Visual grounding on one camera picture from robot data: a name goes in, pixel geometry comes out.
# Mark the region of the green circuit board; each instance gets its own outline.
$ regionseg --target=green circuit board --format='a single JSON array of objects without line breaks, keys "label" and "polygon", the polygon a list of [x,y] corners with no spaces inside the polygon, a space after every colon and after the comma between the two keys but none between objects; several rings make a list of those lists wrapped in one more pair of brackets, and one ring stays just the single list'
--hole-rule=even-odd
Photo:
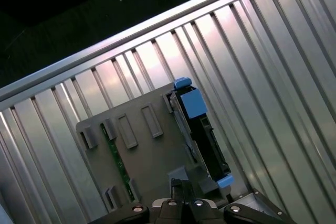
[{"label": "green circuit board", "polygon": [[100,124],[100,127],[102,129],[103,134],[104,134],[105,140],[107,141],[107,143],[108,143],[108,145],[110,147],[110,151],[112,153],[112,156],[113,156],[113,159],[115,161],[115,164],[118,167],[119,174],[120,174],[120,176],[122,178],[122,181],[123,181],[123,183],[124,183],[124,185],[126,187],[127,193],[129,195],[131,201],[134,201],[135,197],[134,197],[133,192],[131,190],[131,187],[129,185],[130,177],[129,177],[127,171],[126,171],[126,167],[125,167],[125,165],[124,165],[124,163],[122,161],[122,158],[121,158],[121,156],[119,154],[119,151],[118,151],[118,148],[117,148],[117,146],[115,144],[115,141],[111,140],[109,138],[109,135],[107,134],[107,131],[105,129],[104,124]]}]

